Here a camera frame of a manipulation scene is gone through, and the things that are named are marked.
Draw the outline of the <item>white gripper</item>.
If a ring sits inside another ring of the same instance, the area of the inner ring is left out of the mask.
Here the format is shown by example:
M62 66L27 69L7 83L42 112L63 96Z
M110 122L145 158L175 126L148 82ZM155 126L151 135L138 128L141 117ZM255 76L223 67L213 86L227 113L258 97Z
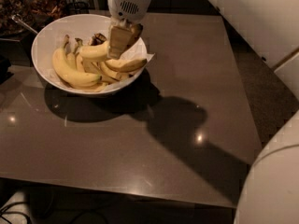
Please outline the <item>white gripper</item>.
M107 0L111 17L115 20L141 21L147 13L151 0ZM143 32L141 23L129 27L112 25L109 29L107 55L119 59L139 39Z

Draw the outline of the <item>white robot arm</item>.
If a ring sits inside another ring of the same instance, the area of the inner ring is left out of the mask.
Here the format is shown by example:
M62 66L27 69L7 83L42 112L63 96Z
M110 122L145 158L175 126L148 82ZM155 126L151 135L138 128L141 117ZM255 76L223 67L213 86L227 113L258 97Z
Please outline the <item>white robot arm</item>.
M298 224L299 0L152 0L150 10L223 17L263 144L234 224Z

